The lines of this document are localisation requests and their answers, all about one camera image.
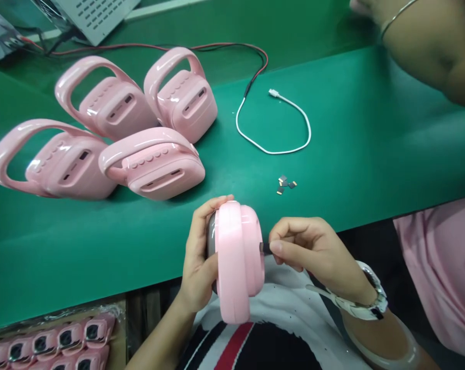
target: silver bangle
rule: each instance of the silver bangle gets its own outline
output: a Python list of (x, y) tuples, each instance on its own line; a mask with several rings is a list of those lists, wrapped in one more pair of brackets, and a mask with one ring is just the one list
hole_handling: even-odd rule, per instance
[(398, 11), (397, 15), (395, 15), (392, 19), (390, 19), (388, 22), (384, 24), (384, 26), (382, 27), (383, 29), (381, 31), (381, 36), (380, 36), (381, 41), (383, 41), (383, 37), (385, 36), (385, 33), (388, 31), (388, 27), (395, 21), (395, 19), (399, 17), (400, 14), (402, 14), (405, 10), (407, 10), (416, 1), (417, 0), (410, 0), (407, 3), (407, 5), (405, 5), (402, 9)]

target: hand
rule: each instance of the hand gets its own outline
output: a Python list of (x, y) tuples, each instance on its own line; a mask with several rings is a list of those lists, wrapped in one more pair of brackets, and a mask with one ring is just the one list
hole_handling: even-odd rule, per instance
[(310, 271), (334, 294), (363, 305), (377, 293), (331, 226), (323, 219), (285, 217), (270, 232), (277, 264)]
[(207, 260), (204, 257), (208, 221), (215, 210), (233, 199), (233, 195), (210, 199), (193, 213), (190, 235), (186, 242), (181, 289), (176, 297), (190, 312), (196, 313), (207, 305), (212, 296), (212, 284), (218, 276), (217, 254)]

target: red stripe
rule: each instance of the red stripe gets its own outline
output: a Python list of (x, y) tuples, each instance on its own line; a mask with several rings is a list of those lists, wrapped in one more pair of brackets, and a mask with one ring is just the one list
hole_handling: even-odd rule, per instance
[(253, 327), (253, 323), (246, 323), (237, 328), (236, 332), (232, 335), (231, 340), (222, 352), (215, 365), (216, 370), (232, 370), (236, 357), (239, 355), (239, 350), (243, 346), (249, 331)]

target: pink shirt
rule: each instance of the pink shirt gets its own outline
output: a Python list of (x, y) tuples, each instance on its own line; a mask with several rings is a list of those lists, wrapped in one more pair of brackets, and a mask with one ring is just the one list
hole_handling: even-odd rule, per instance
[(465, 199), (397, 218), (394, 224), (436, 336), (465, 356)]

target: white ventilated device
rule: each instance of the white ventilated device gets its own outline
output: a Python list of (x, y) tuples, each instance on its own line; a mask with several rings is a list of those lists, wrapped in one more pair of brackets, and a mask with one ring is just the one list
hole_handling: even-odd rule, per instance
[(32, 0), (61, 32), (72, 26), (86, 37), (76, 41), (99, 45), (141, 0)]

